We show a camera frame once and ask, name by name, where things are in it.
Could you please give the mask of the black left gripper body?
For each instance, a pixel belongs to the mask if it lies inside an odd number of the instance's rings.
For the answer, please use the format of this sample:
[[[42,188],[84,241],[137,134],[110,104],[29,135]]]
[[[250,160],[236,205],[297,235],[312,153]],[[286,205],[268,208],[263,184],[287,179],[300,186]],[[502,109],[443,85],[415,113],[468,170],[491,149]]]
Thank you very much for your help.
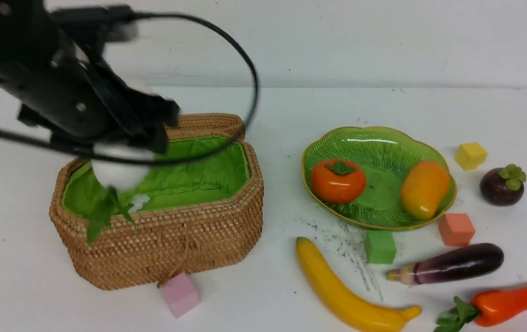
[[[144,130],[125,128],[116,120],[78,62],[53,65],[37,52],[8,55],[0,60],[0,88],[20,101],[19,122],[82,144],[144,142]]]

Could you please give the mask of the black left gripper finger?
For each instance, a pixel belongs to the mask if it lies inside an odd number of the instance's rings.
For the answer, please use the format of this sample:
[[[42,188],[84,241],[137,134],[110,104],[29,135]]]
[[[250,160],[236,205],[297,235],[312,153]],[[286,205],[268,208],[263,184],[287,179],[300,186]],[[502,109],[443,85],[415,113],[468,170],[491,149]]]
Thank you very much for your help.
[[[132,107],[134,119],[129,145],[145,148],[157,154],[166,153],[168,148],[166,127],[179,126],[179,105],[173,100],[137,90],[129,91],[129,105]]]

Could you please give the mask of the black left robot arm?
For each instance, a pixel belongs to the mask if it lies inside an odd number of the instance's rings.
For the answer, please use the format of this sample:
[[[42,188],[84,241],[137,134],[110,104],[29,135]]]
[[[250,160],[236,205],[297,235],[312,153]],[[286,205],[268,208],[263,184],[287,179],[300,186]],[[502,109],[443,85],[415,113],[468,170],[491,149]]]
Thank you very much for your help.
[[[108,42],[131,40],[133,17],[127,5],[48,12],[42,0],[0,0],[0,88],[21,101],[19,122],[59,146],[165,153],[179,105],[129,86],[102,55]]]

